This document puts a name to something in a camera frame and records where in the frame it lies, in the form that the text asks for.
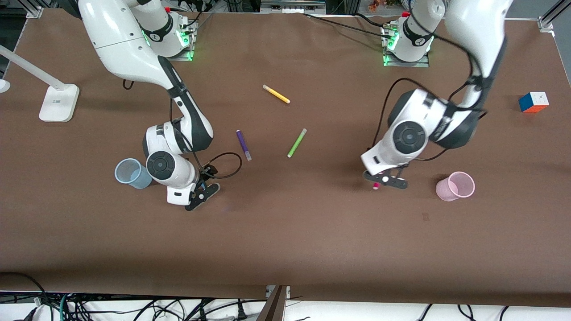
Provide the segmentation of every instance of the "cube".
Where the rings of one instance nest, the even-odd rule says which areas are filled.
[[[524,113],[537,113],[547,106],[549,101],[544,91],[531,91],[520,98],[520,109]]]

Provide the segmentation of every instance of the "white floor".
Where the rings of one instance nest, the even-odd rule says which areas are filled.
[[[144,307],[149,301],[102,301],[87,303],[85,306],[90,311],[131,311]],[[170,300],[159,302],[161,305],[169,304]],[[182,301],[186,313],[194,308],[199,300]],[[209,304],[204,310],[208,312],[213,308],[236,302],[231,299],[220,299]],[[255,320],[262,310],[264,302],[244,304],[244,312],[249,315],[248,321]],[[285,308],[284,321],[299,321],[309,317],[308,321],[417,321],[426,304],[400,304],[400,303],[352,303],[352,302],[316,302],[316,301],[288,301]],[[34,303],[0,304],[0,321],[22,320]],[[474,319],[478,321],[498,321],[500,306],[472,306]],[[182,315],[182,308],[178,304],[172,306],[174,313]],[[92,314],[95,321],[131,321],[137,312],[128,314]],[[150,321],[153,310],[146,310],[139,321]],[[238,315],[237,306],[228,307],[208,314],[208,320],[232,320]],[[47,307],[38,309],[34,321],[49,321],[50,315]],[[54,311],[54,320],[59,320],[59,314]],[[158,321],[177,321],[171,314],[166,314],[157,319]],[[425,321],[467,321],[460,314],[457,307],[451,304],[435,304],[428,311]],[[504,321],[570,321],[571,308],[545,308],[545,307],[509,307],[504,315]]]

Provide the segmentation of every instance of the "blue cup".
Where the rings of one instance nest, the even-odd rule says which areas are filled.
[[[134,158],[124,159],[117,164],[115,178],[119,183],[129,184],[139,190],[149,186],[152,182],[147,169]]]

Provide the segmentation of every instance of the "white lamp base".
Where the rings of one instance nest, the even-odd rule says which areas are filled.
[[[46,97],[43,99],[39,118],[44,122],[67,122],[73,116],[75,103],[79,96],[79,88],[72,84],[65,84],[63,90],[48,87]]]

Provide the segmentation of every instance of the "pink cup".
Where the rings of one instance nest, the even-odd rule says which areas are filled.
[[[475,189],[474,180],[464,172],[453,172],[436,184],[436,194],[447,202],[469,197],[474,194]]]

